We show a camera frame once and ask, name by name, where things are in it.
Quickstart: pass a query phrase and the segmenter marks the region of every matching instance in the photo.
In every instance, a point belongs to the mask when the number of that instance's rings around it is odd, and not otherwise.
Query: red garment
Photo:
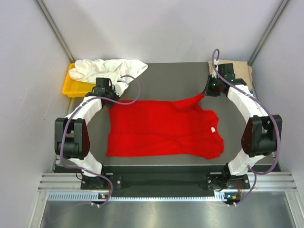
[[[193,154],[212,159],[224,151],[218,117],[203,110],[198,94],[180,101],[136,101],[110,109],[107,156]]]

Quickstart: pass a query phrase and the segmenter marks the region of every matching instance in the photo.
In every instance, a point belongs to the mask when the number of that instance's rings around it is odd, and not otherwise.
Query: crumpled white fabric
[[[139,60],[97,59],[92,61],[83,59],[75,62],[75,68],[70,69],[69,74],[73,80],[92,84],[96,83],[97,77],[107,77],[115,85],[120,76],[131,75],[136,78],[147,68],[148,65]],[[123,81],[129,83],[132,79],[124,77]]]

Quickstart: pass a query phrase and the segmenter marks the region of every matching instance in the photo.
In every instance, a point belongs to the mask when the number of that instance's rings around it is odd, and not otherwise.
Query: gray floor
[[[52,220],[78,202],[48,202]],[[222,202],[111,202],[82,205],[44,228],[295,228],[284,193],[252,193],[238,207]]]
[[[157,63],[138,77],[142,92],[141,100],[180,100],[201,93],[208,76],[207,63]],[[121,99],[134,99],[137,84],[132,82]],[[79,105],[82,98],[75,101]],[[107,157],[107,138],[110,132],[107,108],[97,113],[88,125],[91,152],[104,165],[222,165],[232,160],[241,149],[241,137],[246,123],[225,96],[205,97],[200,102],[203,109],[213,110],[219,117],[218,131],[225,143],[225,150],[219,158],[206,160],[188,154],[149,157]],[[259,163],[271,164],[268,156]]]

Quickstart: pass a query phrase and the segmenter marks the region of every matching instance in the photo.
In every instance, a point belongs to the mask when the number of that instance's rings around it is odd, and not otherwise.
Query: wall
[[[248,60],[277,0],[44,0],[75,59]]]
[[[281,163],[304,201],[304,1],[293,0],[253,64],[262,102],[283,118]]]
[[[69,62],[33,0],[0,1],[0,9],[0,227],[22,228],[55,156]]]

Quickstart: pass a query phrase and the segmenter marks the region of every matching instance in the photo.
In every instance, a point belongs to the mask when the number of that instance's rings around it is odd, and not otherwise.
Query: yellow basket
[[[68,74],[69,70],[75,67],[75,63],[71,63],[66,74],[66,79],[63,84],[62,93],[68,97],[84,97],[88,92],[91,92],[95,84],[78,82],[71,79]]]

